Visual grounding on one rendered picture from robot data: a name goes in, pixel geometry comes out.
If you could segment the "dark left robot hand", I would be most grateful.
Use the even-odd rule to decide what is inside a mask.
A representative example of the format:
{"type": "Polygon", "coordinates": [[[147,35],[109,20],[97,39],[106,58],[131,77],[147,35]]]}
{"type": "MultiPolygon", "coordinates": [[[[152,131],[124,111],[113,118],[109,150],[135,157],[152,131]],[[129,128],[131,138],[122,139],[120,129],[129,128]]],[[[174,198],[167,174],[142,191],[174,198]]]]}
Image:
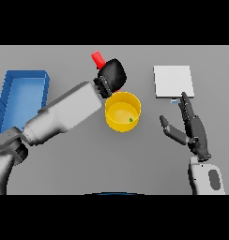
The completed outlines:
{"type": "Polygon", "coordinates": [[[123,87],[127,79],[125,69],[117,59],[109,60],[94,79],[102,98],[109,98],[115,91],[123,87]]]}

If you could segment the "dark right robot hand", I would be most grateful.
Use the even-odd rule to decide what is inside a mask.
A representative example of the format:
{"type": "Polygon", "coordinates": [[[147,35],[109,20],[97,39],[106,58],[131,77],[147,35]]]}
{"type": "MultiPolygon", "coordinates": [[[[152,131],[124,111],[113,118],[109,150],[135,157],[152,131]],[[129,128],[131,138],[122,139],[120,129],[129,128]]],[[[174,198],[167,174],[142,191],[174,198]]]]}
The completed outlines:
{"type": "Polygon", "coordinates": [[[181,94],[178,103],[181,111],[185,131],[172,126],[167,118],[160,116],[160,123],[166,136],[182,145],[187,145],[200,162],[208,161],[211,155],[208,152],[207,137],[205,127],[198,115],[196,115],[191,106],[191,102],[185,92],[181,94]]]}

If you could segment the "yellow bowl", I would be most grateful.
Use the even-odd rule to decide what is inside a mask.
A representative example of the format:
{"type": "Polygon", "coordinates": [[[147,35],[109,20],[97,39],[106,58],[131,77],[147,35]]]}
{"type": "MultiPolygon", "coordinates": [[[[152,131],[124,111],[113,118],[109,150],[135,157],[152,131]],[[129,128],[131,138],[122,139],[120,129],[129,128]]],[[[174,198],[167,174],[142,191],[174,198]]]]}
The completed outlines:
{"type": "Polygon", "coordinates": [[[134,129],[141,115],[141,102],[130,92],[116,92],[105,102],[105,120],[107,125],[118,132],[134,129]]]}

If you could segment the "pale square measuring scale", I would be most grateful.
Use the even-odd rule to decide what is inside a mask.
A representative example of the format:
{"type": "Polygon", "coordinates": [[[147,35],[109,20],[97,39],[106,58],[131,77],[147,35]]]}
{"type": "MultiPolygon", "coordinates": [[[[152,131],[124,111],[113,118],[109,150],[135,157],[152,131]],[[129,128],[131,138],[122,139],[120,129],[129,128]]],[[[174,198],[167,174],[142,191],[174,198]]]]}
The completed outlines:
{"type": "Polygon", "coordinates": [[[194,98],[190,66],[154,66],[156,98],[181,98],[183,92],[194,98]]]}

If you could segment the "blue tray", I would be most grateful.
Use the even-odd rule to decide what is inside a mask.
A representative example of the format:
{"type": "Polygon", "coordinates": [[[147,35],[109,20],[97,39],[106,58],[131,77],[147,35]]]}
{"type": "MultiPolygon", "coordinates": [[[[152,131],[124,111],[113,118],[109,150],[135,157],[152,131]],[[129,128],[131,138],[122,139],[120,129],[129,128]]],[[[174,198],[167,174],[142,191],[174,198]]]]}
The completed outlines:
{"type": "Polygon", "coordinates": [[[21,129],[47,102],[50,78],[46,70],[7,70],[0,94],[0,134],[21,129]]]}

